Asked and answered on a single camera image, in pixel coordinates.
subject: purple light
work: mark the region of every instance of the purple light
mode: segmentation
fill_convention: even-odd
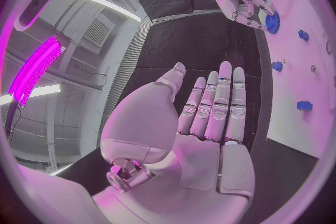
[[[51,37],[37,49],[13,81],[9,94],[14,94],[14,98],[22,108],[44,72],[62,53],[62,46],[56,37],[56,35]]]

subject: fluorescent light strip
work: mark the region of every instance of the fluorescent light strip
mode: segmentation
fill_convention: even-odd
[[[66,168],[69,168],[71,165],[73,165],[73,164],[69,164],[69,165],[67,165],[67,166],[65,166],[65,167],[63,167],[63,168],[61,168],[61,169],[59,169],[59,170],[57,170],[57,171],[52,172],[52,173],[49,174],[49,175],[54,176],[54,175],[58,174],[59,172],[62,172],[62,171],[65,170]]]
[[[46,94],[54,94],[56,92],[60,92],[60,85],[51,85],[51,86],[45,86],[45,87],[39,87],[33,89],[30,97],[36,97]],[[8,104],[12,101],[12,96],[9,94],[3,95],[0,97],[0,105]]]
[[[128,16],[128,17],[130,17],[130,18],[132,18],[132,19],[134,19],[136,21],[138,21],[138,22],[141,22],[140,17],[138,17],[138,16],[130,13],[129,11],[127,11],[127,10],[123,9],[122,7],[119,7],[116,4],[113,4],[113,3],[109,2],[109,1],[106,1],[106,0],[90,0],[90,1],[94,1],[94,2],[96,2],[98,4],[102,4],[104,6],[112,8],[113,10],[119,11],[120,13],[122,13],[122,14],[124,14],[124,15],[126,15],[126,16]]]

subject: air vent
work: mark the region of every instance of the air vent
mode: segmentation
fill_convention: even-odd
[[[90,27],[84,33],[84,37],[98,46],[102,46],[106,40],[107,35],[111,32],[101,21],[95,19]]]

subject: pink led light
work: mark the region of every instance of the pink led light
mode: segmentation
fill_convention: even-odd
[[[44,72],[62,53],[62,46],[56,37],[53,36],[37,49],[13,81],[9,94],[14,95],[22,108]]]

